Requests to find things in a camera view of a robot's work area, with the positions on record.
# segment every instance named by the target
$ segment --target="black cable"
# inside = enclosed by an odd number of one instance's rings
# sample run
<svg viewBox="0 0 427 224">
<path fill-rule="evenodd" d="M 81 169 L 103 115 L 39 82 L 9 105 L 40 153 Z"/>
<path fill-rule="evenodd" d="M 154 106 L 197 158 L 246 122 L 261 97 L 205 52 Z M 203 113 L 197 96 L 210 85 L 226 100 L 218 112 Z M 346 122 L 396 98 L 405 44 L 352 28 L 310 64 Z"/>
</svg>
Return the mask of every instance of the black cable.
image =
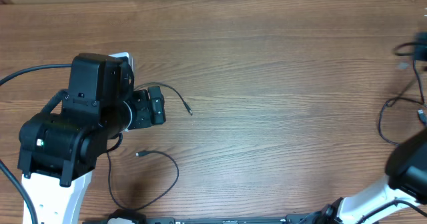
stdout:
<svg viewBox="0 0 427 224">
<path fill-rule="evenodd" d="M 418 70 L 416 69 L 416 60 L 415 59 L 412 61 L 412 68 L 414 70 L 415 77 L 416 77 L 416 80 L 418 82 L 418 87 L 420 88 L 421 102 L 422 102 L 422 104 L 424 104 L 425 103 L 425 101 L 424 101 L 424 91 L 422 90 L 422 81 L 421 81 L 420 74 L 418 73 Z"/>
<path fill-rule="evenodd" d="M 8 170 L 6 165 L 2 162 L 0 159 L 0 169 L 5 174 L 5 176 L 12 182 L 12 184 L 15 186 L 15 188 L 18 190 L 19 194 L 21 194 L 22 198 L 24 199 L 25 203 L 27 204 L 29 214 L 31 216 L 31 222 L 33 224 L 39 224 L 37 221 L 37 214 L 35 212 L 34 204 L 31 201 L 31 198 L 29 197 L 27 191 L 24 189 L 24 187 L 20 184 L 20 182 L 16 179 L 16 177 Z"/>
<path fill-rule="evenodd" d="M 4 77 L 2 80 L 0 80 L 0 86 L 2 86 L 6 82 L 12 80 L 13 78 L 15 78 L 19 75 L 24 74 L 24 73 L 42 70 L 42 69 L 64 68 L 64 67 L 71 67 L 71 64 L 52 64 L 52 65 L 41 65 L 41 66 L 26 68 L 26 69 L 17 71 L 15 73 L 12 73 L 12 74 Z M 31 201 L 31 198 L 29 197 L 29 195 L 26 192 L 26 190 L 24 189 L 24 187 L 20 184 L 20 182 L 16 179 L 16 177 L 12 174 L 12 172 L 10 172 L 10 170 L 8 170 L 6 165 L 1 160 L 0 160 L 0 169 L 6 175 L 6 177 L 12 182 L 12 184 L 15 186 L 15 188 L 18 190 L 19 194 L 21 194 L 22 198 L 24 199 L 25 203 L 27 204 L 29 213 L 31 215 L 31 222 L 33 224 L 38 224 L 37 213 L 35 212 L 34 204 Z"/>
<path fill-rule="evenodd" d="M 17 77 L 19 75 L 22 75 L 24 73 L 28 73 L 28 72 L 31 72 L 31 71 L 43 70 L 43 69 L 64 68 L 64 67 L 71 67 L 71 64 L 52 64 L 52 65 L 41 65 L 41 66 L 26 68 L 26 69 L 17 71 L 15 73 L 12 73 L 12 74 L 8 75 L 7 77 L 3 78 L 2 80 L 0 80 L 0 86 L 2 86 L 3 84 L 5 84 L 7 81 L 10 81 L 13 78 L 15 78 L 15 77 Z"/>
<path fill-rule="evenodd" d="M 42 108 L 41 112 L 50 114 L 54 108 L 62 101 L 62 98 L 64 98 L 68 94 L 66 89 L 62 89 L 58 91 Z"/>
<path fill-rule="evenodd" d="M 381 138 L 383 138 L 383 140 L 385 140 L 385 141 L 387 141 L 388 143 L 393 144 L 393 145 L 399 145 L 399 143 L 397 143 L 397 142 L 395 142 L 395 141 L 391 141 L 390 139 L 388 139 L 387 137 L 385 137 L 385 136 L 384 136 L 384 134 L 382 134 L 381 121 L 382 121 L 382 116 L 383 116 L 383 114 L 384 114 L 384 110 L 385 110 L 387 107 L 391 107 L 391 105 L 389 105 L 389 102 L 391 102 L 391 101 L 396 102 L 397 100 L 409 101 L 409 102 L 417 103 L 417 104 L 419 104 L 419 105 L 421 105 L 421 106 L 425 107 L 425 104 L 424 104 L 424 103 L 422 103 L 421 101 L 413 100 L 413 99 L 411 99 L 411 98 L 406 98 L 406 97 L 393 97 L 393 98 L 390 98 L 389 100 L 387 100 L 387 101 L 385 102 L 385 104 L 384 104 L 384 105 L 382 106 L 382 108 L 381 108 L 381 111 L 380 111 L 380 117 L 378 118 L 378 133 L 380 134 Z"/>
<path fill-rule="evenodd" d="M 387 208 L 389 208 L 389 207 L 391 207 L 391 206 L 393 206 L 393 205 L 397 206 L 398 204 L 405 204 L 405 205 L 409 206 L 410 208 L 412 208 L 413 210 L 415 210 L 416 212 L 418 212 L 419 214 L 421 214 L 421 215 L 423 215 L 423 216 L 427 217 L 427 213 L 423 212 L 421 209 L 419 209 L 418 207 L 416 207 L 416 206 L 415 206 L 415 205 L 413 205 L 412 203 L 409 203 L 409 202 L 407 202 L 407 201 L 394 200 L 394 201 L 391 201 L 391 202 L 389 202 L 389 203 L 387 203 L 387 204 L 383 205 L 382 207 L 378 208 L 377 210 L 375 210 L 375 211 L 373 211 L 373 212 L 371 212 L 371 213 L 367 214 L 366 216 L 362 217 L 362 218 L 357 222 L 357 224 L 362 224 L 363 222 L 365 222 L 366 220 L 368 220 L 369 218 L 371 218 L 371 217 L 372 217 L 372 216 L 374 216 L 375 214 L 378 214 L 379 212 L 381 212 L 381 211 L 383 211 L 383 210 L 385 210 L 385 209 L 387 209 Z"/>
<path fill-rule="evenodd" d="M 149 82 L 149 83 L 144 83 L 144 84 L 138 85 L 133 90 L 137 91 L 137 90 L 140 90 L 140 89 L 142 89 L 144 87 L 151 87 L 151 86 L 154 86 L 154 85 L 158 85 L 158 86 L 162 86 L 162 87 L 167 87 L 167 88 L 171 89 L 172 91 L 175 91 L 175 93 L 178 95 L 178 97 L 181 99 L 182 103 L 184 104 L 184 107 L 187 109 L 188 113 L 190 115 L 193 115 L 193 111 L 191 110 L 191 108 L 189 107 L 189 105 L 184 101 L 184 98 L 181 96 L 181 94 L 179 94 L 179 92 L 175 88 L 173 88 L 172 86 L 170 86 L 168 84 L 160 83 L 160 82 L 157 82 L 157 81 L 152 81 L 152 82 Z"/>
<path fill-rule="evenodd" d="M 147 203 L 147 204 L 145 204 L 145 205 L 142 205 L 141 207 L 138 207 L 138 208 L 135 208 L 135 209 L 131 209 L 131 208 L 127 208 L 127 207 L 124 207 L 123 205 L 121 205 L 115 198 L 114 198 L 114 195 L 113 195 L 113 191 L 111 190 L 111 159 L 110 159 L 110 157 L 109 157 L 109 153 L 107 152 L 107 157 L 108 157 L 108 165 L 109 165 L 109 167 L 108 167 L 108 190 L 109 190 L 109 194 L 111 195 L 111 198 L 113 199 L 113 201 L 114 201 L 114 203 L 118 206 L 118 207 L 120 207 L 120 208 L 122 208 L 123 210 L 126 210 L 126 211 L 138 211 L 138 210 L 141 210 L 141 209 L 144 209 L 144 208 L 146 208 L 146 207 L 148 207 L 149 205 L 151 205 L 151 204 L 153 204 L 155 201 L 157 201 L 158 199 L 160 199 L 160 198 L 162 198 L 164 195 L 166 195 L 174 186 L 175 186 L 175 184 L 177 183 L 177 181 L 178 181 L 178 178 L 179 178 L 179 168 L 178 168 L 178 164 L 176 163 L 176 161 L 170 156 L 170 155 L 168 155 L 168 154 L 166 154 L 166 153 L 164 153 L 164 152 L 162 152 L 162 151 L 140 151 L 139 153 L 136 153 L 136 156 L 137 157 L 143 157 L 143 156 L 146 156 L 146 155 L 149 155 L 149 154 L 151 154 L 151 153 L 157 153 L 157 154 L 160 154 L 160 155 L 164 155 L 165 157 L 167 157 L 167 158 L 169 158 L 172 162 L 173 162 L 173 164 L 175 165 L 175 167 L 176 167 L 176 179 L 175 179 L 175 181 L 172 183 L 172 185 L 165 191 L 165 192 L 163 192 L 160 196 L 158 196 L 158 197 L 156 197 L 155 199 L 153 199 L 152 201 L 150 201 L 149 203 Z"/>
<path fill-rule="evenodd" d="M 419 41 L 412 41 L 412 42 L 408 42 L 408 43 L 403 43 L 403 44 L 400 44 L 399 46 L 393 48 L 393 54 L 398 56 L 398 57 L 413 56 L 414 53 L 401 53 L 401 52 L 399 52 L 399 50 L 401 50 L 401 48 L 403 48 L 403 47 L 411 47 L 411 46 L 417 46 L 417 45 L 427 45 L 427 43 L 423 43 L 423 42 L 419 42 Z"/>
<path fill-rule="evenodd" d="M 416 68 L 416 59 L 415 59 L 415 57 L 414 57 L 414 53 L 400 53 L 399 52 L 399 50 L 401 49 L 401 48 L 403 48 L 403 47 L 407 47 L 407 46 L 417 46 L 417 45 L 423 45 L 423 46 L 426 46 L 427 45 L 427 43 L 421 43 L 421 42 L 409 42 L 409 43 L 403 43 L 403 44 L 401 44 L 401 45 L 399 45 L 399 46 L 397 46 L 397 47 L 395 47 L 394 49 L 393 49 L 393 53 L 396 55 L 396 56 L 399 56 L 399 57 L 403 57 L 403 56 L 412 56 L 412 69 L 414 70 L 414 74 L 415 74 L 415 79 L 414 80 L 411 80 L 411 82 L 409 82 L 409 84 L 407 84 L 406 86 L 405 86 L 405 88 L 403 89 L 403 91 L 402 92 L 400 92 L 399 93 L 399 95 L 397 96 L 397 97 L 394 97 L 394 98 L 391 98 L 391 99 L 389 99 L 389 100 L 387 100 L 386 102 L 385 102 L 385 104 L 382 106 L 382 108 L 381 108 L 381 111 L 380 111 L 380 116 L 379 116 L 379 118 L 378 118 L 378 133 L 380 134 L 380 136 L 381 136 L 381 138 L 383 138 L 383 140 L 385 140 L 386 142 L 388 142 L 388 143 L 390 143 L 390 144 L 393 144 L 393 145 L 399 145 L 399 143 L 397 143 L 397 142 L 395 142 L 395 141 L 391 141 L 390 139 L 388 139 L 387 137 L 385 137 L 384 136 L 384 134 L 382 134 L 382 130 L 381 130 L 381 121 L 382 121 L 382 116 L 383 116 L 383 114 L 384 114 L 384 110 L 387 108 L 387 107 L 392 107 L 394 104 L 396 104 L 396 102 L 398 101 L 398 100 L 405 100 L 405 101 L 409 101 L 409 102 L 412 102 L 412 103 L 417 103 L 417 104 L 419 104 L 419 105 L 421 105 L 421 106 L 423 106 L 423 107 L 427 107 L 426 105 L 425 105 L 425 98 L 424 98 L 424 90 L 423 90 L 423 85 L 422 85 L 422 80 L 421 80 L 421 77 L 420 77 L 420 74 L 419 74 L 419 72 L 418 72 L 418 70 L 417 70 L 417 68 Z M 418 88 L 419 88 L 419 90 L 420 90 L 420 99 L 421 99 L 421 101 L 416 101 L 416 100 L 414 100 L 414 99 L 410 99 L 410 98 L 405 98 L 405 97 L 402 97 L 403 96 L 403 94 L 405 94 L 405 92 L 407 91 L 407 90 L 409 90 L 409 88 L 411 88 L 411 86 L 413 85 L 413 84 L 415 84 L 415 82 L 418 82 Z"/>
<path fill-rule="evenodd" d="M 409 90 L 409 88 L 411 88 L 415 82 L 417 82 L 417 78 L 413 78 L 406 86 L 405 88 L 399 93 L 399 95 L 397 96 L 397 98 L 402 97 L 403 94 L 405 94 L 405 92 L 407 92 L 407 90 Z M 388 107 L 392 107 L 394 106 L 394 104 L 396 104 L 397 100 L 394 100 L 393 103 L 389 104 Z"/>
<path fill-rule="evenodd" d="M 119 133 L 117 136 L 119 137 L 119 140 L 117 141 L 117 143 L 112 148 L 108 149 L 106 151 L 106 153 L 109 153 L 110 151 L 116 150 L 121 145 L 121 142 L 123 141 L 123 134 Z"/>
</svg>

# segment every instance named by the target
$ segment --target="wood grain surface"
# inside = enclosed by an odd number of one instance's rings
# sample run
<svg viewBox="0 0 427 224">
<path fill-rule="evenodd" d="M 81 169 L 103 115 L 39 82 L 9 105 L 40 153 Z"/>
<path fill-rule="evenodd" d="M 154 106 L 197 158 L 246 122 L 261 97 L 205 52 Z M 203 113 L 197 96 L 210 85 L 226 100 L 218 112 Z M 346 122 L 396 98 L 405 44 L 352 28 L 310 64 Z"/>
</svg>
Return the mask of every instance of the wood grain surface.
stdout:
<svg viewBox="0 0 427 224">
<path fill-rule="evenodd" d="M 381 178 L 394 147 L 378 113 L 411 78 L 392 48 L 424 25 L 426 0 L 223 0 L 0 6 L 0 77 L 70 63 L 80 52 L 135 57 L 136 83 L 162 81 L 167 122 L 124 134 L 111 154 L 113 189 L 148 217 L 284 216 L 321 209 Z M 38 71 L 0 88 L 0 158 L 16 176 L 18 132 L 69 70 Z M 408 96 L 418 98 L 414 87 Z M 421 126 L 417 106 L 387 110 L 384 134 Z M 81 220 L 116 210 L 98 158 Z M 19 223 L 23 201 L 0 175 L 0 222 Z M 384 223 L 425 223 L 411 210 Z"/>
</svg>

